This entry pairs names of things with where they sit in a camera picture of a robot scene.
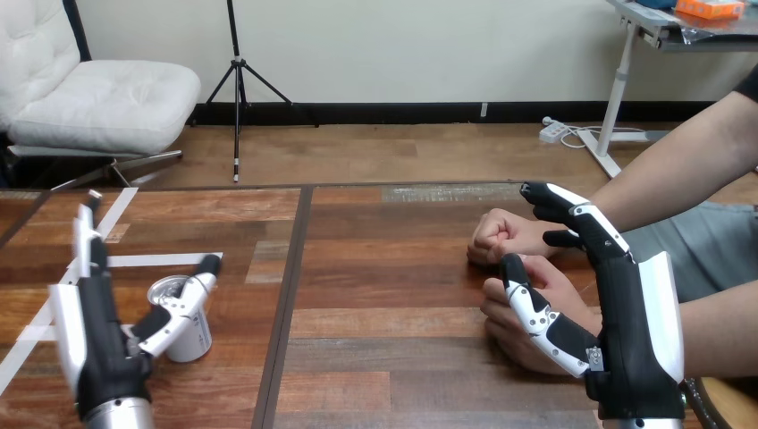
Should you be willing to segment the person's hand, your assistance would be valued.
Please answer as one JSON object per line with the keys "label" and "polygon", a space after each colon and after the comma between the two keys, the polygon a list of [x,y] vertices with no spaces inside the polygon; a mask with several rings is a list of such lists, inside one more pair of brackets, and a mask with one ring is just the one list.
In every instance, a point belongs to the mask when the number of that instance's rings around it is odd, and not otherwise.
{"label": "person's hand", "polygon": [[[597,335],[602,329],[602,316],[585,304],[570,280],[545,257],[522,255],[520,259],[532,282],[552,308]],[[500,347],[507,359],[521,368],[538,374],[564,375],[529,339],[509,307],[502,281],[490,278],[483,285],[484,301],[480,306],[486,316],[486,334]]]}
{"label": "person's hand", "polygon": [[529,220],[494,208],[483,214],[467,245],[467,259],[475,265],[495,265],[509,253],[551,257],[559,249],[543,240],[547,231],[565,230],[558,223]]}

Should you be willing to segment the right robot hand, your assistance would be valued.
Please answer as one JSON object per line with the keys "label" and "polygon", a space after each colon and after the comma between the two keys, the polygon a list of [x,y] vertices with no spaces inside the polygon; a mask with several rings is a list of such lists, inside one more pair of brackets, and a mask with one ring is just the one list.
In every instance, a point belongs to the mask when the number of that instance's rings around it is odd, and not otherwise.
{"label": "right robot hand", "polygon": [[546,232],[546,244],[586,252],[602,313],[602,329],[594,335],[554,310],[531,285],[522,260],[508,254],[500,261],[501,278],[530,340],[584,380],[604,427],[682,427],[685,353],[670,255],[662,251],[637,262],[597,206],[558,185],[526,181],[520,194],[537,218],[567,226]]}

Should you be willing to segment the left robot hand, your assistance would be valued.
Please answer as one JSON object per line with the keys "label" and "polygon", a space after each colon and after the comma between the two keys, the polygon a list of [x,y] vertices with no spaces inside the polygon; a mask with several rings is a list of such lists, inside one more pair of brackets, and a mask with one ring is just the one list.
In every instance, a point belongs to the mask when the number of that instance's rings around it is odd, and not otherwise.
{"label": "left robot hand", "polygon": [[112,273],[95,214],[102,196],[91,190],[73,220],[73,268],[77,280],[50,286],[61,367],[87,428],[152,428],[147,379],[155,359],[202,358],[212,346],[205,303],[222,259],[204,254],[191,275],[165,277],[147,291],[149,312],[122,325]]}

